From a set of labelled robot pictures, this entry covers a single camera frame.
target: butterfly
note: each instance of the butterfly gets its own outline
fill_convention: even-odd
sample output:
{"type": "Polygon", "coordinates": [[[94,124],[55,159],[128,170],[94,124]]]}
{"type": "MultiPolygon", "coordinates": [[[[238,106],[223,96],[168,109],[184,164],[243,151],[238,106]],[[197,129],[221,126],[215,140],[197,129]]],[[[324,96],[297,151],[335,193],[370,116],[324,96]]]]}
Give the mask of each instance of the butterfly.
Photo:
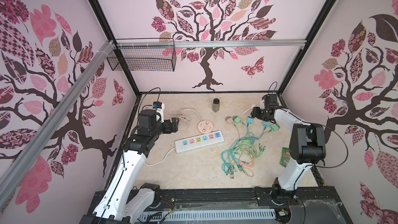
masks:
{"type": "Polygon", "coordinates": [[[258,61],[256,61],[256,64],[254,65],[254,67],[252,66],[243,66],[241,67],[241,69],[243,69],[243,71],[246,71],[248,73],[248,75],[250,75],[251,77],[253,77],[253,75],[256,72],[263,72],[264,66],[262,65],[264,63],[264,56],[261,57],[260,59],[258,59],[258,61]]]}
{"type": "Polygon", "coordinates": [[[117,103],[119,103],[119,104],[123,103],[122,94],[125,91],[125,89],[123,89],[122,86],[119,86],[119,83],[115,79],[113,79],[113,85],[115,86],[117,94],[112,100],[112,106],[116,105],[117,103]]]}

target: floor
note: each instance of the floor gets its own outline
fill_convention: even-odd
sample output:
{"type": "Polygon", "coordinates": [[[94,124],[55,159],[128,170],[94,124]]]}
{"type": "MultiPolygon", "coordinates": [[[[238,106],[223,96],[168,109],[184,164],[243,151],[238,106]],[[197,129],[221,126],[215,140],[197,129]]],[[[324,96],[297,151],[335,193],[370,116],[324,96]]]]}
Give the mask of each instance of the floor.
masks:
{"type": "MultiPolygon", "coordinates": [[[[165,104],[164,117],[171,119],[179,113],[191,108],[198,112],[203,120],[209,120],[214,125],[214,131],[221,130],[225,141],[212,146],[202,147],[182,153],[173,150],[165,161],[155,166],[143,165],[134,185],[138,188],[145,182],[159,184],[163,189],[201,189],[201,188],[246,188],[246,187],[271,187],[276,177],[281,175],[284,167],[279,164],[282,147],[289,147],[291,132],[280,124],[281,128],[276,132],[270,132],[256,142],[265,145],[266,149],[261,157],[256,158],[252,168],[253,177],[248,177],[242,172],[236,172],[234,179],[221,169],[221,152],[229,149],[231,144],[238,139],[236,128],[225,122],[227,116],[239,116],[246,122],[250,111],[242,114],[250,108],[251,104],[260,105],[261,97],[265,93],[186,93],[186,94],[161,94],[159,101],[165,104]],[[211,110],[214,98],[220,99],[220,111],[211,110]]],[[[141,108],[151,105],[157,100],[157,94],[149,94],[141,103],[141,108]]],[[[155,142],[155,146],[149,153],[146,163],[152,164],[164,158],[166,153],[174,147],[174,141],[200,135],[197,125],[199,118],[192,111],[184,112],[191,118],[190,128],[186,132],[162,134],[155,142]]],[[[187,127],[180,121],[179,129],[187,127]]],[[[246,127],[238,125],[240,136],[246,134],[246,127]]],[[[263,131],[262,121],[255,119],[250,125],[250,132],[256,137],[263,131]]],[[[299,187],[316,187],[316,181],[309,171],[299,187]]]]}

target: pink butterfly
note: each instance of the pink butterfly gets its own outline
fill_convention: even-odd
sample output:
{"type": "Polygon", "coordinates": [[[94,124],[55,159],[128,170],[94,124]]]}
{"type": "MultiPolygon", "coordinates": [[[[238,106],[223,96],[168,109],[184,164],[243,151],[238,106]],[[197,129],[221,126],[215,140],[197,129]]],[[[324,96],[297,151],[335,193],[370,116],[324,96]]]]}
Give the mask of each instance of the pink butterfly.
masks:
{"type": "Polygon", "coordinates": [[[253,77],[253,75],[256,72],[263,72],[264,66],[262,65],[264,63],[264,56],[261,57],[260,59],[258,59],[258,61],[256,61],[256,64],[252,67],[252,66],[243,66],[241,67],[241,69],[243,69],[243,71],[246,71],[248,73],[248,75],[250,75],[251,77],[253,77]]]}

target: green snack package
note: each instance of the green snack package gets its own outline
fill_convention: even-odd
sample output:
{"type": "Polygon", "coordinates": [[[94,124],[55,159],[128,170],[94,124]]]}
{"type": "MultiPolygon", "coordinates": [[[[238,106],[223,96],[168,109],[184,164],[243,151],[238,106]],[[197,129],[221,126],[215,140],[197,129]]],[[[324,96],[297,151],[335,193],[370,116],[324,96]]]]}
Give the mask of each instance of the green snack package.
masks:
{"type": "Polygon", "coordinates": [[[290,160],[290,151],[289,148],[282,147],[282,157],[281,157],[281,165],[286,167],[290,160]]]}

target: white power cord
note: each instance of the white power cord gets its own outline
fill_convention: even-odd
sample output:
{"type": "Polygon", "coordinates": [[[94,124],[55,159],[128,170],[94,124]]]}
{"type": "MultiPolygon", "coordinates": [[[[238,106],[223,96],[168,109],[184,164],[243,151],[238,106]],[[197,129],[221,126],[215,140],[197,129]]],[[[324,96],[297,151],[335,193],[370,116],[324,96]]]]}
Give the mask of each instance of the white power cord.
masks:
{"type": "Polygon", "coordinates": [[[174,150],[175,149],[175,147],[174,148],[172,148],[171,150],[169,150],[169,152],[167,152],[167,154],[166,154],[166,156],[163,158],[163,160],[162,161],[159,161],[159,162],[157,162],[157,163],[153,163],[153,164],[147,164],[147,163],[144,163],[145,165],[147,165],[147,166],[152,166],[152,165],[157,165],[157,164],[159,164],[159,163],[161,163],[161,162],[163,162],[164,160],[166,160],[166,157],[169,155],[169,153],[172,151],[172,150],[174,150]]]}

